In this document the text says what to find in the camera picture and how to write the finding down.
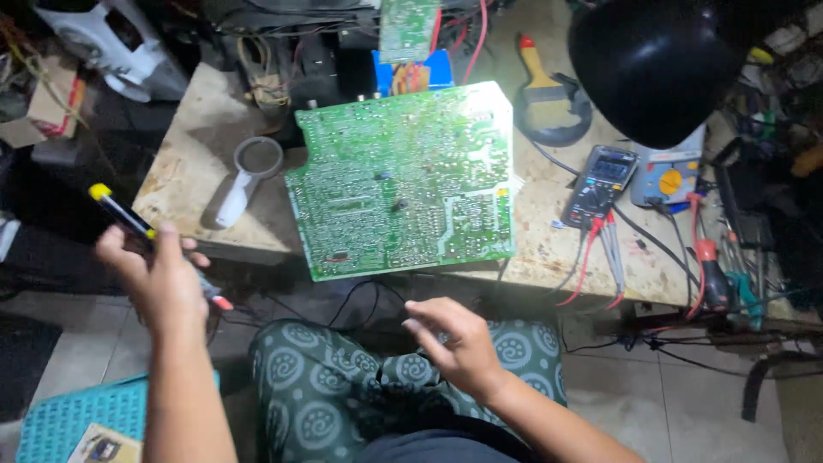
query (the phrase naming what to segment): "floor mat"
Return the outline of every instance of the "floor mat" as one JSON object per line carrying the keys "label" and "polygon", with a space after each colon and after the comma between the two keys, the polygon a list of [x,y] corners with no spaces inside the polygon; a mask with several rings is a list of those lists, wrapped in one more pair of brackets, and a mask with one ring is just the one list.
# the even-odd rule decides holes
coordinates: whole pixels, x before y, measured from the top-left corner
{"label": "floor mat", "polygon": [[23,418],[63,329],[0,315],[0,423]]}

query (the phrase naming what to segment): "person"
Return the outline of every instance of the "person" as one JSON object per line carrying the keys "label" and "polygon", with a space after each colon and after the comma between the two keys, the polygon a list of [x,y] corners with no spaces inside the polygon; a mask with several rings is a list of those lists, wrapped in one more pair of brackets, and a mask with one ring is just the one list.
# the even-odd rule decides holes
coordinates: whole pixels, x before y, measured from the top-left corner
{"label": "person", "polygon": [[[171,225],[149,265],[108,229],[96,253],[113,267],[151,333],[143,461],[237,461],[212,379],[208,304]],[[208,259],[196,252],[188,260]],[[565,407],[554,330],[487,323],[441,297],[406,303],[421,346],[366,352],[329,328],[277,320],[251,343],[269,461],[636,462],[631,449]]]}

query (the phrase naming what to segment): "green patterned pants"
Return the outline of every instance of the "green patterned pants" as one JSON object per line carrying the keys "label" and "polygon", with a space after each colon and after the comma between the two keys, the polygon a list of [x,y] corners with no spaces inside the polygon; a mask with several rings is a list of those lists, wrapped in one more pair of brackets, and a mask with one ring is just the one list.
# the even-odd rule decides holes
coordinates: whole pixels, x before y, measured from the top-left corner
{"label": "green patterned pants", "polygon": [[[522,320],[488,325],[503,368],[566,405],[556,331]],[[353,461],[374,439],[430,428],[439,414],[506,428],[442,379],[420,350],[379,356],[320,325],[277,320],[249,351],[269,461]]]}

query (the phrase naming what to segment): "left hand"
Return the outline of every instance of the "left hand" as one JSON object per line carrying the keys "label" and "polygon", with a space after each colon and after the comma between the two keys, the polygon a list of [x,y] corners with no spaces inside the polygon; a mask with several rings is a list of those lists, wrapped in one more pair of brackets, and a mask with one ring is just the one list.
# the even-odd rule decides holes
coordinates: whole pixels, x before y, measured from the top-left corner
{"label": "left hand", "polygon": [[[156,253],[149,265],[143,256],[125,250],[126,233],[116,226],[97,241],[97,256],[119,274],[132,303],[146,320],[152,336],[202,336],[208,316],[197,274],[183,257],[181,245],[194,249],[197,243],[183,239],[171,224],[163,224],[155,239]],[[199,253],[188,256],[192,263],[207,267],[209,259]]]}

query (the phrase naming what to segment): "multimeter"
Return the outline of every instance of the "multimeter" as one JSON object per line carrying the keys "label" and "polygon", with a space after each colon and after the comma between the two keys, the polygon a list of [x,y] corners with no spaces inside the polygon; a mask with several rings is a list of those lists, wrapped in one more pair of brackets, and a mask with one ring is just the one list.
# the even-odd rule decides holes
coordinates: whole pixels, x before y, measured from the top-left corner
{"label": "multimeter", "polygon": [[594,217],[603,218],[628,185],[638,159],[637,154],[625,149],[603,145],[592,148],[560,220],[569,227],[581,228],[584,221],[590,224]]}

